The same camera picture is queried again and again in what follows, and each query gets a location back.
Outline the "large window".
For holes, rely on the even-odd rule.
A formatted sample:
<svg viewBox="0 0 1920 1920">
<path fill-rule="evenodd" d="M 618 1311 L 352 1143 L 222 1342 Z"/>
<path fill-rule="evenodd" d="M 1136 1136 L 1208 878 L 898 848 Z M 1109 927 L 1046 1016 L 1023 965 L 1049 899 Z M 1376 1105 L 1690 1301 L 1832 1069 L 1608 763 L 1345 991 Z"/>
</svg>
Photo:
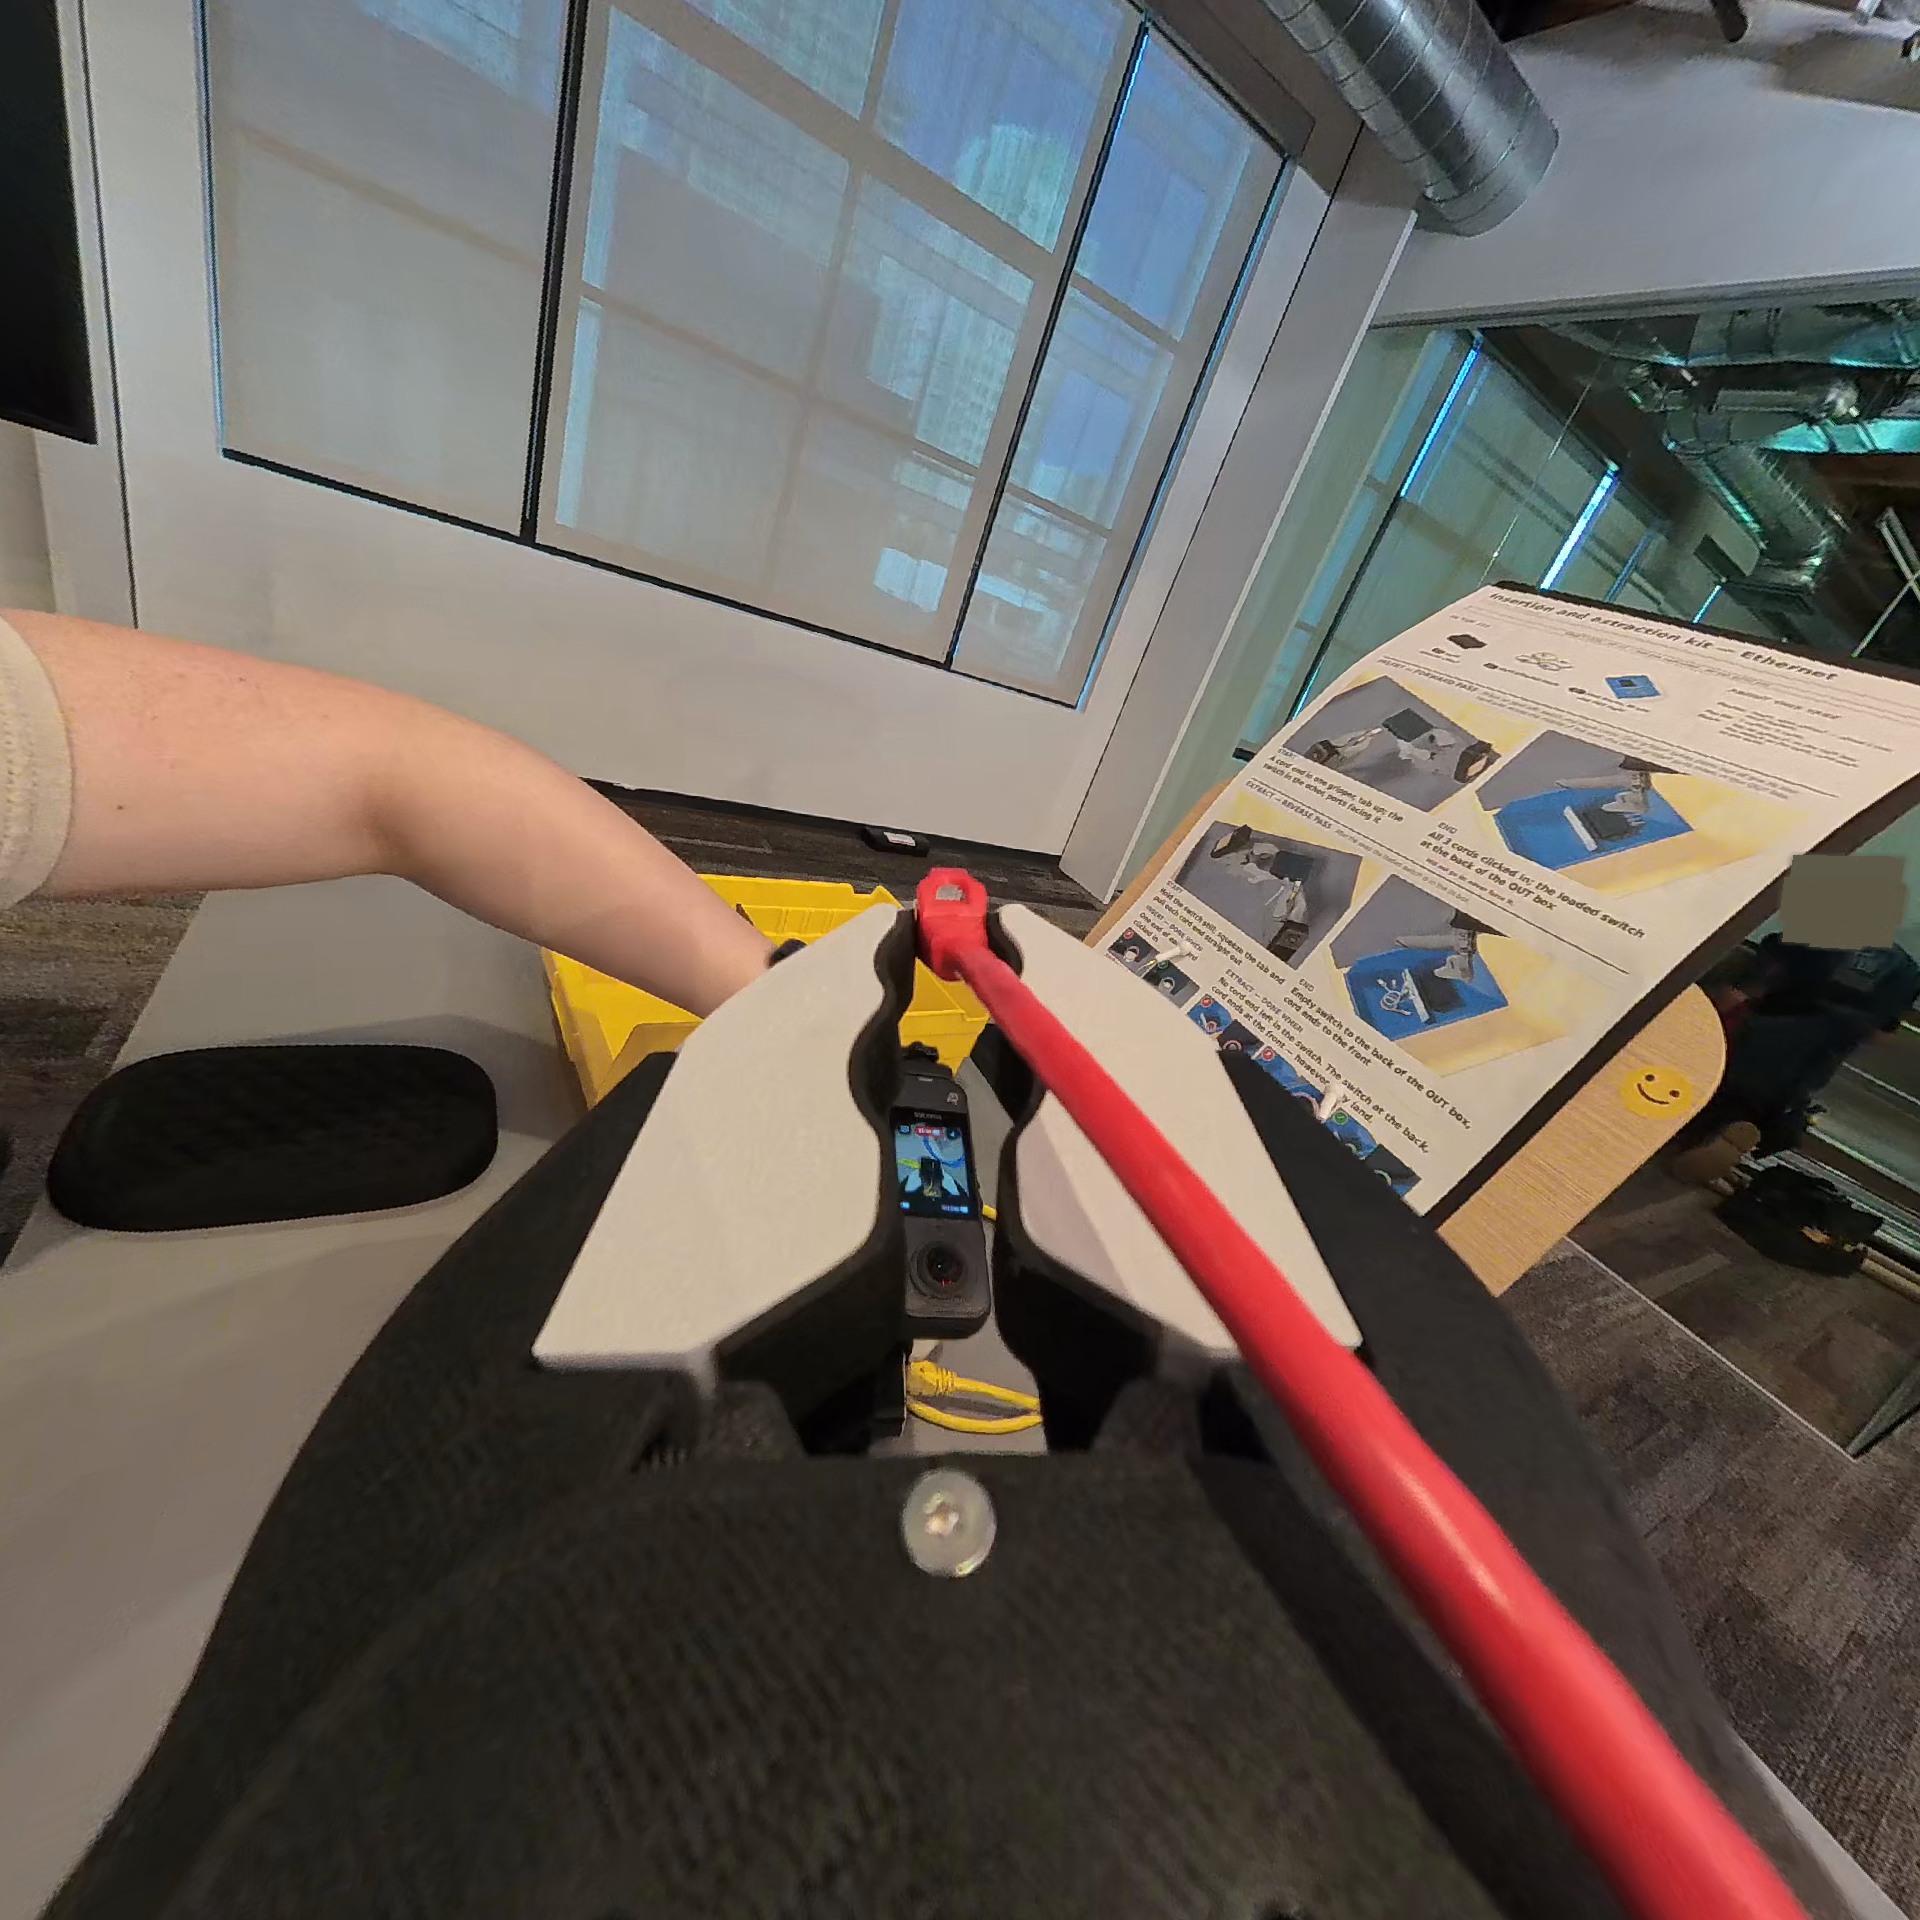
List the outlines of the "large window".
<svg viewBox="0 0 1920 1920">
<path fill-rule="evenodd" d="M 1305 139 L 1151 5 L 199 32 L 224 456 L 1063 705 Z"/>
</svg>

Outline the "round spiral metal duct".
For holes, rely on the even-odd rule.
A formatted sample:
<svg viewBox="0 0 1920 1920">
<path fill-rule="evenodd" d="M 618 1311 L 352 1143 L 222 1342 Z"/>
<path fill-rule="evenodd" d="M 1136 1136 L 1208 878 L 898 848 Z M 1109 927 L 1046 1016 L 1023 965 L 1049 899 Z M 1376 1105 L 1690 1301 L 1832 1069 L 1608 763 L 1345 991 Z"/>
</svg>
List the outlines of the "round spiral metal duct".
<svg viewBox="0 0 1920 1920">
<path fill-rule="evenodd" d="M 1546 179 L 1560 135 L 1474 1 L 1269 1 L 1454 234 L 1504 224 Z"/>
</svg>

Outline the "yellow plastic bin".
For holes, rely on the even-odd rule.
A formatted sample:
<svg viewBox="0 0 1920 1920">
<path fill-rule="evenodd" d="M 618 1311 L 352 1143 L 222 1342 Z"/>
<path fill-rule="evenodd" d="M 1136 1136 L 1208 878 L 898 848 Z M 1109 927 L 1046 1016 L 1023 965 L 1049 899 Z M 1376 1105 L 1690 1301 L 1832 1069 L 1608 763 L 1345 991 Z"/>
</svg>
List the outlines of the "yellow plastic bin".
<svg viewBox="0 0 1920 1920">
<path fill-rule="evenodd" d="M 813 944 L 874 905 L 902 905 L 879 883 L 859 888 L 846 880 L 706 873 L 705 882 L 771 944 Z M 688 1009 L 560 953 L 542 951 L 542 965 L 560 1045 L 589 1105 L 603 1098 L 637 1062 L 658 1051 L 677 1051 L 697 1026 Z M 990 1015 L 971 989 L 918 967 L 915 997 L 898 1024 L 898 1038 L 904 1045 L 933 1046 L 941 1061 L 957 1069 L 989 1022 Z"/>
</svg>

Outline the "person's left forearm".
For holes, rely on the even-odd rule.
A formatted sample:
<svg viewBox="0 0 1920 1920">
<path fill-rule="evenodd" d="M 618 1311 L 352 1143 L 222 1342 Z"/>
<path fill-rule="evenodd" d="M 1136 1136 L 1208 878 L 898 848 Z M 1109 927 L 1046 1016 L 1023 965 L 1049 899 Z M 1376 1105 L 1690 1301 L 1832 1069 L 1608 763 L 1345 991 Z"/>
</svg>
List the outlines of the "person's left forearm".
<svg viewBox="0 0 1920 1920">
<path fill-rule="evenodd" d="M 400 691 L 6 613 L 6 905 L 393 874 L 697 1016 L 773 960 L 589 782 Z"/>
</svg>

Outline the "black monitor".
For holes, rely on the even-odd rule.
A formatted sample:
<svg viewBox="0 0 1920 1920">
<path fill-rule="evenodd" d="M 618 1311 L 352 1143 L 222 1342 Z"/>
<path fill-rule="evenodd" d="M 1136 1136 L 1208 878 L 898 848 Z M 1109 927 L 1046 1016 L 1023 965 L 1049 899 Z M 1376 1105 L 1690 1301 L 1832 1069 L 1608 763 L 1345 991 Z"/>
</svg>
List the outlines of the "black monitor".
<svg viewBox="0 0 1920 1920">
<path fill-rule="evenodd" d="M 3 1 L 3 417 L 98 439 L 58 1 Z"/>
</svg>

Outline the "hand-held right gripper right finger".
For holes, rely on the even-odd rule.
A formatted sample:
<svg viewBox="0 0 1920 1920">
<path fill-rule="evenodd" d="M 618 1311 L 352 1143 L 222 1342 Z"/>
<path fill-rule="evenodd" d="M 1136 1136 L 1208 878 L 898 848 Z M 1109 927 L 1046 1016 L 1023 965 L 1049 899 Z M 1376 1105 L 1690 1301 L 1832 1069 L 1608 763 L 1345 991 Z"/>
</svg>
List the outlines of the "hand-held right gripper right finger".
<svg viewBox="0 0 1920 1920">
<path fill-rule="evenodd" d="M 1347 1352 L 1361 1328 L 1277 1171 L 1218 1049 L 1171 999 L 1026 905 L 999 912 L 1023 981 L 1103 1062 L 1121 1089 L 1235 1213 Z M 1139 1201 L 1062 1098 L 1040 1094 L 1014 1134 L 1011 1249 L 1043 1280 L 1141 1335 L 1152 1368 L 1202 1368 L 1240 1354 Z"/>
</svg>

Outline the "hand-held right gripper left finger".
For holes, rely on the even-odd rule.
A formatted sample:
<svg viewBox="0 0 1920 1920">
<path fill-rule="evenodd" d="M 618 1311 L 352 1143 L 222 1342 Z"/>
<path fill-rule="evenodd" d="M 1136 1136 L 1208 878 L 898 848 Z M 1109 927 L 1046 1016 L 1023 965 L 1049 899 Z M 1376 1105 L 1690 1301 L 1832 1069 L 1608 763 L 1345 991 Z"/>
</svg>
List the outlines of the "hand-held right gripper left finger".
<svg viewBox="0 0 1920 1920">
<path fill-rule="evenodd" d="M 679 1049 L 544 1319 L 552 1370 L 719 1375 L 726 1344 L 800 1307 L 880 1225 L 880 1119 L 857 1045 L 896 1041 L 910 929 L 874 905 L 775 961 Z"/>
</svg>

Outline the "instruction sheet on board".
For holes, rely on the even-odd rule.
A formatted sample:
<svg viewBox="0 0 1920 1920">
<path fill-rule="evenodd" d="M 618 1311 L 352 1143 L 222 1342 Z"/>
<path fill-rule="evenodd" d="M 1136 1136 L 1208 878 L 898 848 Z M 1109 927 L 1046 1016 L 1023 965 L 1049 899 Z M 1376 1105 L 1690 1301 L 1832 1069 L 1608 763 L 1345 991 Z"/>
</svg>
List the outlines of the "instruction sheet on board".
<svg viewBox="0 0 1920 1920">
<path fill-rule="evenodd" d="M 1481 587 L 1282 721 L 1097 929 L 1314 1096 L 1353 1171 L 1290 1121 L 1282 1182 L 1342 1287 L 1410 1234 L 1502 1290 L 1705 1117 L 1696 981 L 1917 773 L 1912 666 Z"/>
</svg>

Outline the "black bag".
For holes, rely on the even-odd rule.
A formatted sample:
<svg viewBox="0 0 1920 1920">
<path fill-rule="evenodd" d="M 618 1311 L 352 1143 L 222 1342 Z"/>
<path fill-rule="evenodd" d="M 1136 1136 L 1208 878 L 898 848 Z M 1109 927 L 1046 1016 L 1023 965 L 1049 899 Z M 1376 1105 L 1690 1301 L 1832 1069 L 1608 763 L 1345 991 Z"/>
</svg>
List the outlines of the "black bag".
<svg viewBox="0 0 1920 1920">
<path fill-rule="evenodd" d="M 1847 1278 L 1880 1245 L 1883 1213 L 1834 1182 L 1790 1165 L 1763 1165 L 1720 1200 L 1717 1219 L 1766 1259 L 1821 1278 Z"/>
</svg>

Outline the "black cushioned wrist rest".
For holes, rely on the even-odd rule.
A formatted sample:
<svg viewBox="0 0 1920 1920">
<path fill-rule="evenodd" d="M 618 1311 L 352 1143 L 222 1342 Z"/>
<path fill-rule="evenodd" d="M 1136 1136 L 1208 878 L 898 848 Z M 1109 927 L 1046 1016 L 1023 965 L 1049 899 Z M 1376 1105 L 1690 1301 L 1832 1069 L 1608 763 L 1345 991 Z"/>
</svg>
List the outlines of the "black cushioned wrist rest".
<svg viewBox="0 0 1920 1920">
<path fill-rule="evenodd" d="M 422 1045 L 243 1045 L 111 1072 L 66 1121 L 46 1194 L 97 1232 L 208 1232 L 411 1209 L 497 1155 L 483 1064 Z"/>
</svg>

